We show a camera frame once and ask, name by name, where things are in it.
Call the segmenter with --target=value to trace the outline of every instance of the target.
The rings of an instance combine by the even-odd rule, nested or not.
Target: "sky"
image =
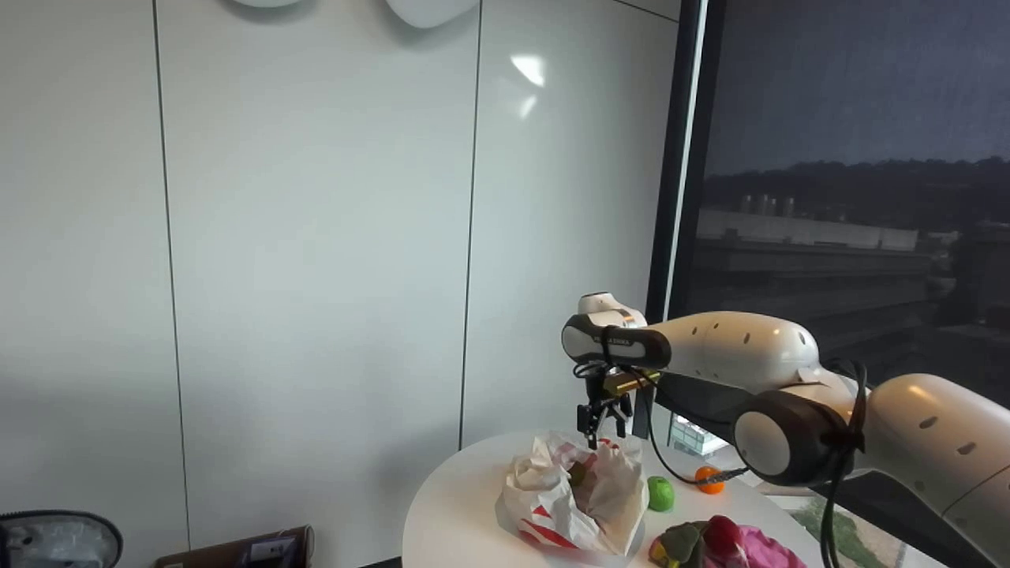
[[[1010,0],[728,0],[707,174],[1010,161]]]

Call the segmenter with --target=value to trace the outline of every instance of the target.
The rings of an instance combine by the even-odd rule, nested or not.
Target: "round table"
[[[512,431],[512,436],[476,441],[450,453],[439,471],[427,476],[427,483],[415,488],[411,502],[408,522],[403,522],[408,568],[583,566],[576,559],[556,556],[522,541],[517,533],[512,533],[498,520],[495,502],[498,502],[507,465],[520,453],[531,453],[532,436],[536,431]],[[642,453],[647,476],[661,474],[669,479],[669,474],[656,465],[656,453],[649,446],[642,446],[639,453]],[[661,452],[661,457],[684,474],[696,466],[696,457],[688,457],[688,453]],[[798,528],[781,507],[762,499],[754,487],[731,479],[720,496],[702,496],[691,487],[680,487],[678,479],[672,479],[672,487],[674,487],[674,507],[661,513],[647,510],[632,559],[613,559],[608,566],[647,568],[649,566],[647,546],[667,528],[684,522],[684,520],[707,520],[711,513],[727,513],[737,522],[761,528],[807,566],[821,566],[817,538],[803,528]]]

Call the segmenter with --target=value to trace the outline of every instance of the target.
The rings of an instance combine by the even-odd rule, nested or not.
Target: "white wall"
[[[157,6],[191,536],[397,556],[457,449],[476,14]]]
[[[0,2],[0,510],[187,546],[152,6]]]
[[[674,21],[607,0],[487,0],[481,27],[467,441],[575,430],[566,317],[591,291],[642,302],[674,46]]]

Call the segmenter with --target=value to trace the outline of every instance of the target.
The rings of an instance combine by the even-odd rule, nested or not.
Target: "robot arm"
[[[731,421],[728,441],[769,483],[824,483],[836,441],[853,436],[858,384],[824,369],[817,340],[795,320],[700,312],[642,326],[633,310],[597,292],[569,317],[562,348],[576,365],[607,369],[588,376],[597,383],[591,384],[591,410],[622,397],[628,383],[614,376],[633,373],[656,383],[661,407],[700,426],[711,419],[707,407],[678,402],[678,383],[695,384],[695,397],[723,394],[731,399],[720,410]],[[861,452],[844,474],[894,476],[977,551],[1010,566],[1010,538],[1003,536],[1010,522],[1010,410],[941,376],[880,383],[865,394],[861,410]]]

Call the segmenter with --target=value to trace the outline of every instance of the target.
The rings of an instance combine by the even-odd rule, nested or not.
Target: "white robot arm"
[[[970,387],[912,373],[880,383],[858,410],[858,384],[824,369],[817,340],[795,320],[696,312],[642,326],[608,292],[583,299],[562,348],[580,365],[737,390],[731,446],[769,483],[824,483],[834,441],[853,436],[850,419],[865,412],[844,476],[894,476],[981,556],[1010,566],[1010,410]]]

